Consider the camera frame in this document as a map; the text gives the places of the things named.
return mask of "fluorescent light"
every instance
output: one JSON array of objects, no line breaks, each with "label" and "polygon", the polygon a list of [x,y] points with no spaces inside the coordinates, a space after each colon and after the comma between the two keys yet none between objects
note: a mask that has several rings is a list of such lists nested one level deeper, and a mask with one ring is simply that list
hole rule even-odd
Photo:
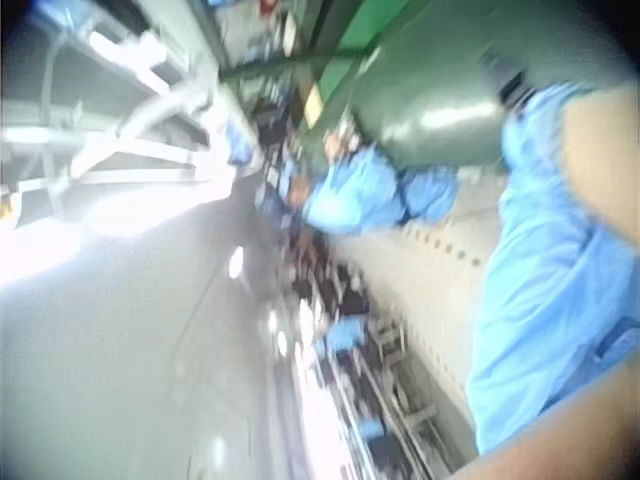
[{"label": "fluorescent light", "polygon": [[85,222],[99,235],[133,237],[210,201],[207,187],[154,186],[117,194],[98,202]]},{"label": "fluorescent light", "polygon": [[91,32],[89,34],[89,45],[98,55],[111,63],[122,63],[123,55],[120,47],[101,33]]},{"label": "fluorescent light", "polygon": [[133,51],[132,61],[145,64],[148,68],[167,61],[167,47],[160,43],[160,40],[149,30],[140,35]]},{"label": "fluorescent light", "polygon": [[0,234],[0,286],[36,275],[80,251],[82,229],[53,219]]},{"label": "fluorescent light", "polygon": [[289,352],[289,344],[287,342],[287,336],[284,332],[278,332],[278,352],[283,357],[287,356]]},{"label": "fluorescent light", "polygon": [[274,312],[273,310],[271,311],[271,313],[269,313],[269,321],[267,325],[271,333],[276,332],[276,329],[278,328],[278,318],[276,317],[276,312]]},{"label": "fluorescent light", "polygon": [[229,260],[229,277],[235,280],[242,273],[242,264],[244,262],[244,249],[242,247],[236,248],[233,252],[231,260]]},{"label": "fluorescent light", "polygon": [[313,312],[307,305],[305,300],[300,301],[300,338],[302,340],[302,346],[307,347],[313,342],[314,336],[314,321]]},{"label": "fluorescent light", "polygon": [[227,443],[222,437],[216,437],[214,439],[211,453],[213,468],[216,471],[221,472],[222,470],[224,470],[225,464],[227,462]]},{"label": "fluorescent light", "polygon": [[425,112],[420,124],[427,130],[450,127],[460,122],[478,120],[495,115],[497,106],[491,102],[458,108],[442,108]]}]

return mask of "person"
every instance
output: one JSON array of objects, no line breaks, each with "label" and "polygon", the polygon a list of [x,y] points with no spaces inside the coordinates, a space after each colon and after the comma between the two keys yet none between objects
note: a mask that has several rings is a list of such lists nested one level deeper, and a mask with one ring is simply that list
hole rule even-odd
[{"label": "person", "polygon": [[313,344],[318,358],[349,352],[366,342],[365,315],[350,315],[332,324],[322,339]]},{"label": "person", "polygon": [[362,415],[356,428],[378,471],[410,478],[412,469],[402,445],[379,416]]},{"label": "person", "polygon": [[[480,454],[628,358],[640,341],[636,253],[567,179],[575,167],[568,112],[597,94],[575,84],[537,90],[510,60],[489,56],[485,64],[508,111],[502,150],[510,173],[466,387]],[[631,155],[637,168],[640,155]],[[628,222],[614,225],[629,232]]]},{"label": "person", "polygon": [[351,151],[337,134],[327,137],[325,152],[330,161],[326,175],[312,178],[288,162],[280,182],[286,203],[324,233],[357,235],[409,220],[436,224],[456,198],[451,168],[397,172],[375,145]]}]

